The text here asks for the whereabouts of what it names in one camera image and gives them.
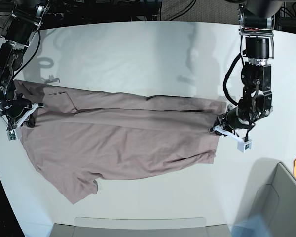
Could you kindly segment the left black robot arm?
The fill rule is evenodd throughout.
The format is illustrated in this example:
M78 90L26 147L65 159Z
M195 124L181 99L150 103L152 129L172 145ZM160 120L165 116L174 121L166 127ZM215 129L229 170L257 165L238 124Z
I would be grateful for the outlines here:
M217 117L216 125L228 132L251 130L256 122L272 111L271 64L274 58L275 14L281 0L238 0L240 53L233 60L223 81L223 91L235 107ZM236 63L242 62L242 97L231 98L227 81Z

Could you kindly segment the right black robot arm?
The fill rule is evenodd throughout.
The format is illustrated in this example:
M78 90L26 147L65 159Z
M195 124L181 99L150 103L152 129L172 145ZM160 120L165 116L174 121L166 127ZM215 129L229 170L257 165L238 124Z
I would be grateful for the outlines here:
M14 79L25 67L24 54L43 17L50 8L49 0L16 0L2 30L6 42L0 48L0 116L5 116L7 130L20 127L38 107L15 94Z

